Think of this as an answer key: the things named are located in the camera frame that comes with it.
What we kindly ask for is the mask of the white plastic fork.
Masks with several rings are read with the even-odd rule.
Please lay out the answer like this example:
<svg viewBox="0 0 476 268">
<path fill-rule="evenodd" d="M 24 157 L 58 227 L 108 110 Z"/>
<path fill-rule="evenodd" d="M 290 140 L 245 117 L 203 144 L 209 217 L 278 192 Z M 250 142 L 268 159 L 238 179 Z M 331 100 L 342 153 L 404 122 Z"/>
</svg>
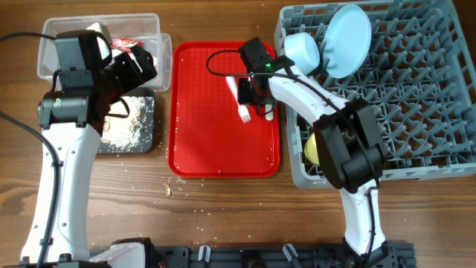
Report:
<svg viewBox="0 0 476 268">
<path fill-rule="evenodd" d="M 251 115 L 248 111 L 248 108 L 245 105 L 239 104 L 238 102 L 238 86 L 234 77 L 227 76 L 225 81 L 230 89 L 231 94 L 233 95 L 235 102 L 238 107 L 238 114 L 243 123 L 247 123 L 251 120 Z"/>
</svg>

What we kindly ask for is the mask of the red ketchup sachet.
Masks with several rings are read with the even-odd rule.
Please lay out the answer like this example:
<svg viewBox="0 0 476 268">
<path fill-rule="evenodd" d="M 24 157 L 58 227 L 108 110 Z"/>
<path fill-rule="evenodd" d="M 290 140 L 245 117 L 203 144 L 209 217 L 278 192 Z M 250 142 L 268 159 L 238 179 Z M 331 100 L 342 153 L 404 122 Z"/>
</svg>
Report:
<svg viewBox="0 0 476 268">
<path fill-rule="evenodd" d="M 112 48 L 122 52 L 131 53 L 131 48 L 136 45 L 143 47 L 144 43 L 138 39 L 128 37 L 119 37 L 112 40 Z"/>
</svg>

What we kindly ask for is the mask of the white plastic spoon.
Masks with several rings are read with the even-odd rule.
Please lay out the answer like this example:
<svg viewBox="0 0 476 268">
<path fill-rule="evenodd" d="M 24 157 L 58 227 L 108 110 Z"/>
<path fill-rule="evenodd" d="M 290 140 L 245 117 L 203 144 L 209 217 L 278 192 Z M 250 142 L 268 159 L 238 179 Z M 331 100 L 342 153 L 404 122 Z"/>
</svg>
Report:
<svg viewBox="0 0 476 268">
<path fill-rule="evenodd" d="M 274 106 L 272 104 L 265 105 L 265 118 L 267 121 L 274 120 Z"/>
</svg>

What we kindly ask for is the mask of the light blue bowl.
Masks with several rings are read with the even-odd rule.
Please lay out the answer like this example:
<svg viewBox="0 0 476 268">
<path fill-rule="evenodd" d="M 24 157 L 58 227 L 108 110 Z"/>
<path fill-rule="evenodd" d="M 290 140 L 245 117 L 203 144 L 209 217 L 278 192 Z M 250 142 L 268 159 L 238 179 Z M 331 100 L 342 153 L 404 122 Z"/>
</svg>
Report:
<svg viewBox="0 0 476 268">
<path fill-rule="evenodd" d="M 306 32 L 289 35 L 284 40 L 285 55 L 304 73 L 312 73 L 321 56 L 315 40 Z"/>
</svg>

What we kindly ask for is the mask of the yellow plastic cup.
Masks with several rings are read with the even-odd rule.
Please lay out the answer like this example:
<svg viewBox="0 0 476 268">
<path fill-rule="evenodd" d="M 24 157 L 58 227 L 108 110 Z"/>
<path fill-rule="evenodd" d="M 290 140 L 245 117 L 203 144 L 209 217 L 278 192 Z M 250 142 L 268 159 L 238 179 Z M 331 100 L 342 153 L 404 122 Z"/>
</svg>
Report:
<svg viewBox="0 0 476 268">
<path fill-rule="evenodd" d="M 315 134 L 311 134 L 307 142 L 304 145 L 304 155 L 305 157 L 314 165 L 319 165 L 319 156 L 317 150 L 317 144 L 315 141 Z"/>
</svg>

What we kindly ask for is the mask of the light blue plate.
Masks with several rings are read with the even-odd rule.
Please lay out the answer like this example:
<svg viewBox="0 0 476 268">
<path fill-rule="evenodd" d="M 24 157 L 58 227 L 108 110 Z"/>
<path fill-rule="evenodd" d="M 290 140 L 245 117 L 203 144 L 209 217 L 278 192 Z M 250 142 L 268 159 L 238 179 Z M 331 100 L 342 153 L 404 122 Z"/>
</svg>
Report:
<svg viewBox="0 0 476 268">
<path fill-rule="evenodd" d="M 367 14 L 357 5 L 342 7 L 331 19 L 324 36 L 323 59 L 334 78 L 356 72 L 366 59 L 371 43 L 371 25 Z"/>
</svg>

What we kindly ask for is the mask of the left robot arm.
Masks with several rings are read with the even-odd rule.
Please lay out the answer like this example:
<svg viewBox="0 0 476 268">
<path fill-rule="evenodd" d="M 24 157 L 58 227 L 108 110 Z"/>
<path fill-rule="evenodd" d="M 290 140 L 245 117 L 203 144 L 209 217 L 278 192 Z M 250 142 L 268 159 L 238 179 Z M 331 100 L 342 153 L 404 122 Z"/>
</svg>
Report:
<svg viewBox="0 0 476 268">
<path fill-rule="evenodd" d="M 21 267 L 90 267 L 86 217 L 91 171 L 110 106 L 157 75 L 141 45 L 103 56 L 102 33 L 59 33 L 59 68 L 38 105 L 43 143 L 36 210 L 20 255 Z"/>
</svg>

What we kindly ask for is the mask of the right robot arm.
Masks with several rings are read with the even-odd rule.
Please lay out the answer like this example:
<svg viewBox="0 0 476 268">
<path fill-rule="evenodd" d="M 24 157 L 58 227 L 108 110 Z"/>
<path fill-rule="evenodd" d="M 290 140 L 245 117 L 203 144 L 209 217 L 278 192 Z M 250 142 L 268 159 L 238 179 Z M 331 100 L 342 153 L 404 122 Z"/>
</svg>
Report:
<svg viewBox="0 0 476 268">
<path fill-rule="evenodd" d="M 378 205 L 387 151 L 370 104 L 328 92 L 289 57 L 273 58 L 257 37 L 241 45 L 238 53 L 246 69 L 239 77 L 239 102 L 280 101 L 312 125 L 321 170 L 341 195 L 344 244 L 357 264 L 376 264 L 387 244 Z"/>
</svg>

